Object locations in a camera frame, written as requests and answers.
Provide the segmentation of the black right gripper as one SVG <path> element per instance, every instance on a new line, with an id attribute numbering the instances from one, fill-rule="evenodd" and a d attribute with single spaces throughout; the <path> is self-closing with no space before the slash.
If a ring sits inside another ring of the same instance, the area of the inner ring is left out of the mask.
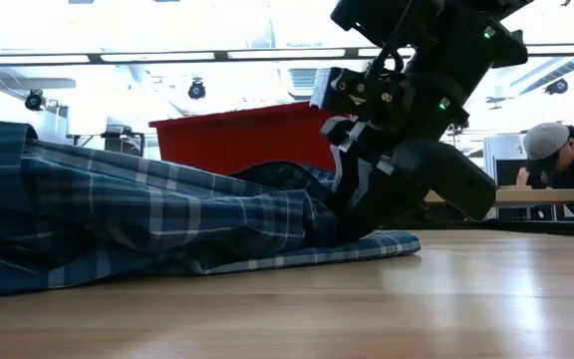
<path id="1" fill-rule="evenodd" d="M 319 75 L 310 105 L 331 115 L 320 130 L 336 166 L 325 205 L 342 235 L 363 237 L 413 208 L 416 184 L 484 220 L 495 181 L 436 140 L 450 126 L 467 126 L 464 105 L 489 70 L 527 61 L 522 31 L 501 22 L 507 13 L 443 9 L 429 42 L 398 47 L 391 38 L 365 70 Z"/>

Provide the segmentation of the blue plaid button shirt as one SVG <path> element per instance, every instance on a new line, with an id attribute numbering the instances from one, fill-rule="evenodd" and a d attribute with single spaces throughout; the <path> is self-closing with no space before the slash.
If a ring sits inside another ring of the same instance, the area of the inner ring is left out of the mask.
<path id="1" fill-rule="evenodd" d="M 224 176 L 0 122 L 0 295 L 419 251 L 404 231 L 345 232 L 326 206 L 330 179 L 287 162 Z"/>

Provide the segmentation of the red plastic laundry bin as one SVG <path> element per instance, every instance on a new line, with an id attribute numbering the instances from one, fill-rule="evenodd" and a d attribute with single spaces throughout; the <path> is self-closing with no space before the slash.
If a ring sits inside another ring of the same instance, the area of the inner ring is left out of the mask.
<path id="1" fill-rule="evenodd" d="M 320 129 L 331 115 L 306 102 L 153 121 L 164 161 L 231 175 L 273 161 L 332 171 Z"/>

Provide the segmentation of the black partition panel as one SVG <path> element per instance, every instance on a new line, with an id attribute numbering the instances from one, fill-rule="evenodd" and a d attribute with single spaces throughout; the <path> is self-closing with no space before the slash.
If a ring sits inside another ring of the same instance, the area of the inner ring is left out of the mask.
<path id="1" fill-rule="evenodd" d="M 495 162 L 495 179 L 499 186 L 516 185 L 519 171 L 526 168 L 524 160 L 497 160 Z"/>

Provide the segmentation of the light wood side table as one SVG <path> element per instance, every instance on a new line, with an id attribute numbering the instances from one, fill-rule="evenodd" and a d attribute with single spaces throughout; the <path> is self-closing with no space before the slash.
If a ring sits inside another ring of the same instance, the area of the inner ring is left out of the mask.
<path id="1" fill-rule="evenodd" d="M 532 189 L 526 186 L 501 188 L 496 192 L 494 204 L 484 204 L 482 208 L 557 203 L 574 203 L 574 188 Z"/>

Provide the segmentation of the person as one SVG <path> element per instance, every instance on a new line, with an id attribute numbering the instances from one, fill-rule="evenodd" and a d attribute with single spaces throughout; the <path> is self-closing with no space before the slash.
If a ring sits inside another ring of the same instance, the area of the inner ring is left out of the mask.
<path id="1" fill-rule="evenodd" d="M 574 188 L 574 127 L 542 123 L 523 138 L 526 164 L 518 172 L 518 185 L 533 188 Z"/>

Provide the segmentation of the black aluminium table frame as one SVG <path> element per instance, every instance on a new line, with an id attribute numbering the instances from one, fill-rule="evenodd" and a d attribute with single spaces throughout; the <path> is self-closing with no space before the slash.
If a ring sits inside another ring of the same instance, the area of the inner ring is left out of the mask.
<path id="1" fill-rule="evenodd" d="M 574 236 L 574 220 L 553 221 L 549 210 L 546 210 L 544 219 L 535 217 L 527 219 L 518 216 L 509 219 L 473 221 L 450 205 L 430 205 L 427 209 L 404 219 L 400 227 L 425 230 L 479 229 Z"/>

